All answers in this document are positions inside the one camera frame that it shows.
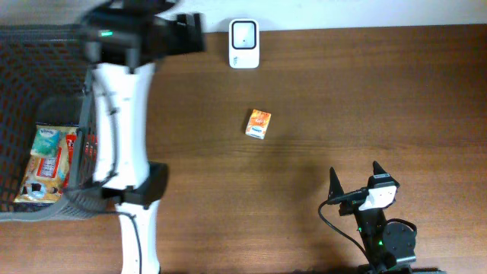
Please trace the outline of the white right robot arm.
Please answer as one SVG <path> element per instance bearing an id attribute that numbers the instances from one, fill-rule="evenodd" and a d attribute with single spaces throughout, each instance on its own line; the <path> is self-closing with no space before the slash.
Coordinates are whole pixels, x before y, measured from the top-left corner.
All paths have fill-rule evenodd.
<path id="1" fill-rule="evenodd" d="M 416 261 L 417 227 L 399 218 L 387 219 L 384 210 L 395 203 L 400 184 L 378 162 L 366 186 L 346 193 L 333 168 L 329 169 L 329 194 L 326 205 L 338 205 L 341 216 L 355 217 L 362 244 L 359 249 L 367 264 L 359 273 L 411 273 Z"/>

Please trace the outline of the orange tissue pack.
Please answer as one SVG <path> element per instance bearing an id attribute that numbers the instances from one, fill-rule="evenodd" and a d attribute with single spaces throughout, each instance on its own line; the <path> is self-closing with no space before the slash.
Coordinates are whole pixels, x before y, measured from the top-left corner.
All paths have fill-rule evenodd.
<path id="1" fill-rule="evenodd" d="M 245 129 L 245 134 L 257 139 L 264 139 L 271 120 L 271 113 L 252 110 Z"/>

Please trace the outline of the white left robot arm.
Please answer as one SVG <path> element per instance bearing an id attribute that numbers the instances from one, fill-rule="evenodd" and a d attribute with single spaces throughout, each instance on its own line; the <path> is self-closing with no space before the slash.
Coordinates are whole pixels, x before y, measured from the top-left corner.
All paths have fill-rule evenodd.
<path id="1" fill-rule="evenodd" d="M 148 160 L 148 97 L 158 62 L 205 50 L 203 16 L 164 18 L 172 1 L 108 1 L 84 13 L 76 31 L 88 64 L 97 154 L 88 192 L 113 204 L 124 273 L 159 273 L 157 214 L 169 177 Z"/>

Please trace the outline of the teal tissue pack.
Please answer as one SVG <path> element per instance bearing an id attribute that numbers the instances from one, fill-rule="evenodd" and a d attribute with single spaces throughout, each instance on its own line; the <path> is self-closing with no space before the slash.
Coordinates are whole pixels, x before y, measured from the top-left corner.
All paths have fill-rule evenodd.
<path id="1" fill-rule="evenodd" d="M 58 151 L 59 139 L 59 130 L 38 127 L 30 154 L 40 158 L 55 157 Z"/>

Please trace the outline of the red snack bag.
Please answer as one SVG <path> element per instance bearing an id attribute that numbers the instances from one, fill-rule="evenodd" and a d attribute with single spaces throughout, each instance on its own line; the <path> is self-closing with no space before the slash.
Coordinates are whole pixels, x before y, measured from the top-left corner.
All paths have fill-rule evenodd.
<path id="1" fill-rule="evenodd" d="M 66 188 L 68 186 L 69 174 L 71 171 L 72 158 L 73 158 L 73 154 L 74 154 L 74 148 L 75 148 L 76 140 L 77 140 L 76 133 L 67 134 L 65 136 L 65 141 L 66 141 L 67 150 L 68 150 L 68 172 L 67 172 L 65 180 L 64 180 L 64 184 L 63 184 L 64 188 Z"/>

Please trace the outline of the yellow wet wipes pack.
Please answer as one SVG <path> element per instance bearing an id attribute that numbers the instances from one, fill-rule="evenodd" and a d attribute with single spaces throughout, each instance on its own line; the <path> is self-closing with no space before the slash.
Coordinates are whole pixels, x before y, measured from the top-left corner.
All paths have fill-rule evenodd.
<path id="1" fill-rule="evenodd" d="M 60 132 L 58 151 L 53 158 L 40 158 L 30 154 L 24 178 L 19 193 L 15 197 L 16 203 L 53 204 L 62 197 L 64 180 L 68 172 L 68 150 L 65 141 L 67 134 L 76 133 L 75 126 L 49 126 Z"/>

